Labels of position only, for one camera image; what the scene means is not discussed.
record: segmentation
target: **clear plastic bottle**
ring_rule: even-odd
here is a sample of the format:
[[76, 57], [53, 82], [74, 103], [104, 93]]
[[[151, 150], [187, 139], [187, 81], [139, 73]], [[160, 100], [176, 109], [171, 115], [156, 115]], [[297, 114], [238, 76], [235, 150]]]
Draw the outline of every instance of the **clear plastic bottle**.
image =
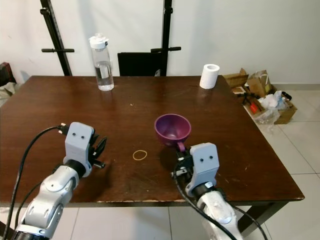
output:
[[107, 48], [108, 40], [102, 33], [96, 33], [89, 39], [96, 81], [101, 91], [110, 91], [115, 87]]

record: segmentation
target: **metal bar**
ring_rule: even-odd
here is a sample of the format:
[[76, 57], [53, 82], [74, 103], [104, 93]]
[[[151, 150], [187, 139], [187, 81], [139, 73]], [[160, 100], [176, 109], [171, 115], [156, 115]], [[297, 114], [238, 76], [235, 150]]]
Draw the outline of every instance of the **metal bar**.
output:
[[[40, 0], [42, 9], [40, 13], [43, 15], [46, 26], [49, 30], [54, 48], [56, 50], [64, 50], [64, 45], [62, 43], [61, 35], [57, 25], [54, 9], [51, 4], [51, 0]], [[57, 55], [65, 76], [72, 76], [72, 72], [69, 66], [67, 55], [63, 51], [57, 51]]]
[[172, 0], [164, 0], [163, 3], [163, 23], [162, 23], [162, 43], [163, 49], [161, 56], [161, 76], [167, 75], [167, 64], [168, 64], [168, 48], [169, 48], [169, 35], [170, 35], [170, 21], [172, 9]]
[[169, 47], [168, 49], [152, 48], [150, 51], [151, 51], [151, 53], [160, 53], [163, 51], [180, 51], [180, 50], [181, 50], [180, 46], [174, 46], [174, 47]]
[[75, 50], [72, 48], [65, 48], [65, 49], [42, 48], [41, 52], [43, 53], [56, 53], [56, 52], [74, 53]]

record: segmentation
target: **toilet paper roll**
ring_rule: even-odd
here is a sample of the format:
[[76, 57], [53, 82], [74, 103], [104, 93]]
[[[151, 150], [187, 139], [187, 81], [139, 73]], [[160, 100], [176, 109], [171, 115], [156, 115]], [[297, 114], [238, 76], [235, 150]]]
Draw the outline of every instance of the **toilet paper roll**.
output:
[[220, 67], [215, 64], [206, 64], [200, 79], [200, 87], [203, 89], [212, 89], [216, 85]]

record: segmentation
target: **rubber band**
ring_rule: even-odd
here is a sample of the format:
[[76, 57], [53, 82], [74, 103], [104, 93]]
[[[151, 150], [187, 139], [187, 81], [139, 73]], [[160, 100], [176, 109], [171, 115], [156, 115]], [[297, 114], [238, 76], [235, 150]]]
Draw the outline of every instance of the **rubber band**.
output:
[[[135, 158], [135, 154], [138, 153], [138, 152], [143, 152], [143, 153], [145, 153], [145, 156], [142, 157], [142, 158]], [[135, 152], [132, 154], [132, 157], [133, 157], [133, 159], [136, 160], [136, 161], [141, 161], [141, 160], [145, 159], [145, 158], [147, 157], [147, 155], [148, 155], [148, 153], [147, 153], [145, 150], [137, 150], [137, 151], [135, 151]]]

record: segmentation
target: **wooden table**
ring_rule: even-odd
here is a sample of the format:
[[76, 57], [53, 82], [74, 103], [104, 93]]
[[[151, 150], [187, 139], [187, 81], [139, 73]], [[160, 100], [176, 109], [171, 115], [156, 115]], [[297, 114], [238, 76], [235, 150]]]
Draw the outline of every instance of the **wooden table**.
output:
[[[74, 191], [74, 204], [90, 206], [181, 206], [170, 172], [175, 150], [158, 142], [154, 121], [176, 113], [191, 123], [187, 146], [216, 144], [217, 186], [261, 223], [290, 201], [304, 199], [271, 146], [231, 92], [222, 76], [213, 89], [199, 87], [199, 76], [115, 77], [112, 91], [98, 90], [94, 77], [33, 76], [1, 110], [0, 201], [9, 203], [23, 152], [41, 130], [81, 122], [107, 136], [100, 160]], [[62, 163], [65, 137], [51, 131], [29, 152], [17, 195], [21, 202], [37, 182]], [[136, 150], [147, 158], [133, 159]], [[247, 235], [255, 226], [242, 217]]]

